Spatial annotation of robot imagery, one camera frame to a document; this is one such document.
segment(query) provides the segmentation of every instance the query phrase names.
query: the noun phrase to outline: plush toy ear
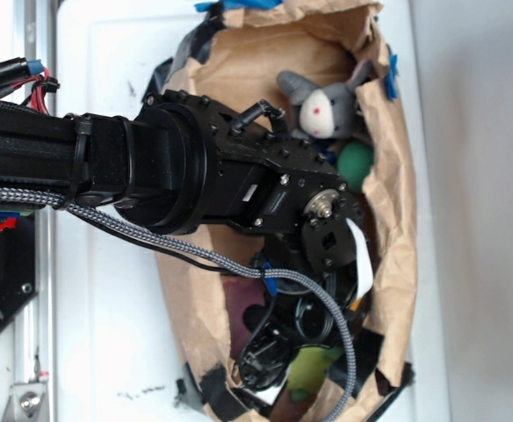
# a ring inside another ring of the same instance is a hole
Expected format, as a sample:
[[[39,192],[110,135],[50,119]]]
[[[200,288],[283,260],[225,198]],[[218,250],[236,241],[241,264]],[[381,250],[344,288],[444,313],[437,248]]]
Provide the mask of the plush toy ear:
[[[278,74],[278,86],[290,99],[292,106],[301,106],[309,94],[319,88],[319,85],[291,70],[284,70]]]
[[[356,90],[357,87],[367,79],[371,71],[372,62],[367,60],[361,60],[358,62],[356,68],[354,68],[354,71],[352,72],[352,76],[344,83],[346,85],[346,90],[348,92],[354,92],[354,90]]]

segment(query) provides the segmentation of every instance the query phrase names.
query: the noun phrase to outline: gray stuffed bunny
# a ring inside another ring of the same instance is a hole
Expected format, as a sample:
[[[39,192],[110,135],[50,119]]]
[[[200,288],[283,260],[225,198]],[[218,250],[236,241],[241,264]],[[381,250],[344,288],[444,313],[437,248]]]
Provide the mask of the gray stuffed bunny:
[[[345,139],[364,137],[364,123],[357,122],[355,90],[372,70],[372,63],[361,61],[345,83],[324,88],[290,70],[280,72],[278,85],[292,105],[295,138]]]

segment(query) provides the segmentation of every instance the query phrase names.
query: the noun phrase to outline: green plush toy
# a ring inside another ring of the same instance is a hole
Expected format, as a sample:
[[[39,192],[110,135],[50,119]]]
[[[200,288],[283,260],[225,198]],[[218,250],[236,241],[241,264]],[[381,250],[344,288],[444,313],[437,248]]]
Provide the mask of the green plush toy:
[[[287,388],[294,403],[300,403],[317,394],[325,381],[325,371],[343,354],[343,349],[333,347],[304,347],[290,367]]]
[[[348,187],[355,193],[362,193],[362,184],[373,166],[373,148],[362,142],[352,141],[338,156],[338,172],[346,178]]]

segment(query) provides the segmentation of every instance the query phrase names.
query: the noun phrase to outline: paper bag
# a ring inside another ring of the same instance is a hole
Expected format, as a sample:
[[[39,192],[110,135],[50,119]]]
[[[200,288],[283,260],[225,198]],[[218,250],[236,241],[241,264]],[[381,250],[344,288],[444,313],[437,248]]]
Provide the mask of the paper bag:
[[[348,79],[355,64],[349,53],[372,61],[378,78],[357,90],[375,148],[363,191],[379,256],[365,327],[383,336],[383,343],[376,370],[348,403],[340,417],[344,421],[367,420],[401,386],[415,306],[415,176],[401,102],[388,100],[383,84],[389,51],[375,20],[380,10],[380,4],[368,0],[286,0],[270,11],[238,9],[225,12],[223,19],[210,17],[215,20],[205,29],[209,42],[187,37],[164,87],[207,95],[238,112],[261,98],[287,110],[276,85],[280,71],[293,70],[323,86]],[[263,245],[260,238],[218,226],[202,226],[181,238],[244,265]],[[205,410],[216,420],[268,420],[232,393],[237,384],[220,276],[164,255],[158,260],[177,343],[202,391]],[[327,379],[302,420],[322,420],[342,392]]]

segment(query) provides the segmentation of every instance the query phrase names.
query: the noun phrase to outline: red wire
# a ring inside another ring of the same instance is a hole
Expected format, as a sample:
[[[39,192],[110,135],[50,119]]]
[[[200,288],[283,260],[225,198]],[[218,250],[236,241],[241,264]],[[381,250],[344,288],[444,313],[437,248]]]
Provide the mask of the red wire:
[[[46,81],[49,78],[49,70],[47,68],[44,68],[43,70],[44,76],[42,75],[33,75],[28,77],[27,79],[24,79],[22,81],[15,82],[12,84],[12,88],[14,90],[17,90],[21,86],[28,84],[30,82],[40,82],[40,81]],[[33,90],[32,94],[30,94],[30,107],[34,110],[37,110],[41,113],[49,115],[49,112],[47,111],[46,103],[44,102],[44,97],[46,96],[46,93],[44,92],[44,88],[42,86],[37,86],[35,90]]]

